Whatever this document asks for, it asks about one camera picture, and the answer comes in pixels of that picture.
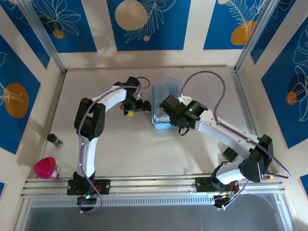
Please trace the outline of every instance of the beige circle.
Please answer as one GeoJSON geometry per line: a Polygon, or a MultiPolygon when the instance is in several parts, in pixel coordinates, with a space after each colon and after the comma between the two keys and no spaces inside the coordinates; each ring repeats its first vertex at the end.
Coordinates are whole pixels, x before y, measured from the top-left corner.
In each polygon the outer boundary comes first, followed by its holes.
{"type": "Polygon", "coordinates": [[[150,37],[149,37],[149,36],[144,36],[144,37],[143,37],[143,40],[146,41],[146,42],[147,42],[147,41],[150,41],[150,37]]]}
{"type": "Polygon", "coordinates": [[[138,30],[148,22],[148,13],[136,0],[125,0],[115,10],[115,20],[124,30],[138,30]]]}
{"type": "Polygon", "coordinates": [[[13,4],[17,4],[17,0],[8,0],[9,2],[13,3],[13,4]]]}
{"type": "Polygon", "coordinates": [[[226,4],[229,0],[218,0],[218,3],[223,5],[226,4]]]}

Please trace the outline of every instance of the small black bottle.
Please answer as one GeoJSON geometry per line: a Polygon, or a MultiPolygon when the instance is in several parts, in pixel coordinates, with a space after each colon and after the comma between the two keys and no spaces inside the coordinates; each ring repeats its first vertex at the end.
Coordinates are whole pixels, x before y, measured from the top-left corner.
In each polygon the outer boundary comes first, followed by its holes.
{"type": "Polygon", "coordinates": [[[49,134],[47,136],[47,140],[54,144],[57,148],[61,148],[63,146],[63,142],[56,137],[55,134],[49,134]]]}

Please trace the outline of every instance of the metal frame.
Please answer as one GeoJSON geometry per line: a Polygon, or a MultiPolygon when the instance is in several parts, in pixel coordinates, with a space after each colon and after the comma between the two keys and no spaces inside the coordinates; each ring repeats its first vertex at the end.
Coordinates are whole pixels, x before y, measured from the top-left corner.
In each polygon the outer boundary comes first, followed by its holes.
{"type": "Polygon", "coordinates": [[[59,69],[59,71],[65,74],[66,70],[58,55],[58,52],[54,47],[51,39],[49,38],[46,30],[44,29],[42,22],[35,13],[31,3],[28,0],[16,0],[16,2],[18,4],[19,9],[25,16],[26,20],[29,22],[35,35],[38,37],[39,41],[41,42],[42,46],[47,52],[47,54],[53,60],[54,64],[59,69]]]}
{"type": "Polygon", "coordinates": [[[242,108],[242,111],[243,111],[243,114],[244,114],[244,118],[245,118],[245,121],[246,121],[246,124],[247,124],[248,132],[253,134],[253,135],[260,136],[260,133],[259,133],[257,126],[256,126],[256,121],[255,121],[254,116],[251,112],[251,107],[250,107],[249,101],[247,99],[247,94],[246,94],[244,87],[242,85],[242,81],[241,81],[241,78],[239,76],[239,73],[236,73],[234,68],[230,69],[230,73],[231,73],[231,77],[232,77],[233,84],[234,84],[234,87],[235,87],[235,91],[237,93],[237,97],[239,98],[240,105],[241,105],[241,108],[242,108]]]}
{"type": "MultiPolygon", "coordinates": [[[[210,205],[218,192],[198,192],[192,185],[197,177],[210,174],[103,177],[110,179],[110,193],[103,195],[104,206],[210,205]]],[[[69,178],[55,180],[27,179],[22,191],[20,212],[11,230],[24,230],[33,207],[76,207],[77,196],[66,194],[69,178]]],[[[239,182],[243,187],[245,181],[239,182]]],[[[273,193],[285,230],[297,230],[288,209],[285,190],[277,179],[250,183],[243,193],[273,193]]]]}
{"type": "Polygon", "coordinates": [[[245,63],[246,59],[250,56],[252,49],[254,48],[257,40],[259,39],[261,33],[263,32],[264,27],[269,21],[279,1],[280,0],[267,0],[266,6],[264,7],[264,10],[261,12],[257,20],[257,23],[254,29],[252,30],[246,44],[244,45],[242,53],[234,66],[236,73],[241,71],[243,64],[245,63]]]}

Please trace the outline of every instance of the black cable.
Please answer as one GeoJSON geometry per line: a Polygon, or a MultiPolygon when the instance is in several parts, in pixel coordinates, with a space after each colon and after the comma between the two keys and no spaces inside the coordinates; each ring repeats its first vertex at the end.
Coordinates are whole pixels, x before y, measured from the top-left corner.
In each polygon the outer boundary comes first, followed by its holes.
{"type": "Polygon", "coordinates": [[[186,128],[186,131],[183,133],[183,134],[181,134],[181,128],[179,129],[179,134],[180,134],[180,136],[185,136],[188,132],[189,132],[189,128],[186,128]]]}
{"type": "Polygon", "coordinates": [[[132,112],[132,111],[133,111],[133,110],[125,110],[125,109],[123,109],[123,104],[124,104],[124,103],[122,103],[121,106],[120,106],[120,109],[121,109],[122,111],[125,111],[125,112],[132,112]]]}

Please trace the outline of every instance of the metal bracket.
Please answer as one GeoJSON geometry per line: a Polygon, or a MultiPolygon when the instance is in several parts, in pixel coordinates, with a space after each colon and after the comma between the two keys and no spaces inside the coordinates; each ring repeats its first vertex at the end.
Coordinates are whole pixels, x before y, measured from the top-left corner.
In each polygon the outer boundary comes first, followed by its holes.
{"type": "MultiPolygon", "coordinates": [[[[110,191],[109,179],[95,179],[94,185],[101,195],[108,195],[110,191]]],[[[87,190],[75,184],[74,180],[68,180],[67,195],[84,195],[87,190]]]]}
{"type": "Polygon", "coordinates": [[[195,180],[195,183],[193,184],[196,187],[197,193],[212,193],[212,192],[230,192],[230,191],[235,191],[236,190],[236,185],[238,185],[237,181],[233,181],[228,185],[225,185],[224,188],[221,190],[217,190],[212,185],[212,179],[210,177],[198,177],[195,180]]]}

